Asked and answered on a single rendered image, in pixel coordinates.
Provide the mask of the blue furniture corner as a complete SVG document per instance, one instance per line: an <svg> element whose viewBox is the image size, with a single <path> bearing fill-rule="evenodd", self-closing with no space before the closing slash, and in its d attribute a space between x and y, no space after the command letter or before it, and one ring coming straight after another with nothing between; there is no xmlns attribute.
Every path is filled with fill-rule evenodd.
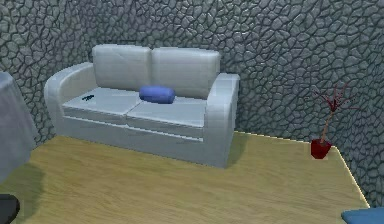
<svg viewBox="0 0 384 224"><path fill-rule="evenodd" d="M384 224L384 207L346 210L341 217L347 224Z"/></svg>

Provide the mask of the blue pillow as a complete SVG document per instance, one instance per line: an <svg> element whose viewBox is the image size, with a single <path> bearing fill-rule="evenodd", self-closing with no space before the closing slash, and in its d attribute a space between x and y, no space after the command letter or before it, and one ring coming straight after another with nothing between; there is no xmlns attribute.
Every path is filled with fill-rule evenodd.
<svg viewBox="0 0 384 224"><path fill-rule="evenodd" d="M143 86L139 90L139 98L151 103L172 104L175 99L175 91L164 86Z"/></svg>

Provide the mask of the white two-seat sofa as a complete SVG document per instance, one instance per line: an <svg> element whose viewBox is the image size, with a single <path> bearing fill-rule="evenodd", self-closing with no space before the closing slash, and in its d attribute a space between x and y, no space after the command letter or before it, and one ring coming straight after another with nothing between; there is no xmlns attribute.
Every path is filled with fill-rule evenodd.
<svg viewBox="0 0 384 224"><path fill-rule="evenodd" d="M51 76L44 98L59 135L223 168L234 134L240 78L219 52L101 44L90 62ZM175 91L172 104L139 98L143 86ZM94 95L88 101L83 97Z"/></svg>

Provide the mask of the black round object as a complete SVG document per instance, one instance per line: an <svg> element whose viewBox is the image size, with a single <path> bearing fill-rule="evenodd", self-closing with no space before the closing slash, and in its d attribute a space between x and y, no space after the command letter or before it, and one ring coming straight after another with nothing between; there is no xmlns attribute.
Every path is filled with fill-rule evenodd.
<svg viewBox="0 0 384 224"><path fill-rule="evenodd" d="M11 194L0 194L0 224L11 224L20 210L19 200Z"/></svg>

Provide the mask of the red house plant in pot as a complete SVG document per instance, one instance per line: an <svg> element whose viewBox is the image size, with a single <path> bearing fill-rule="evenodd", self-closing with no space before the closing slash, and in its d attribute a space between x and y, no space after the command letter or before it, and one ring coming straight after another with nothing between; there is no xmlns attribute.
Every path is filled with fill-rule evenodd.
<svg viewBox="0 0 384 224"><path fill-rule="evenodd" d="M325 119L325 124L321 131L320 137L317 139L312 139L310 142L310 154L314 159L324 159L332 147L332 144L326 140L326 134L329 128L330 121L334 117L334 115L340 110L362 111L362 108L360 107L346 107L346 104L351 103L355 98L354 95L345 97L345 93L348 86L348 82L346 82L341 88L338 88L338 84L335 84L331 96L328 96L327 92L321 93L319 90L313 91L313 94L316 97L320 98L329 109L329 114Z"/></svg>

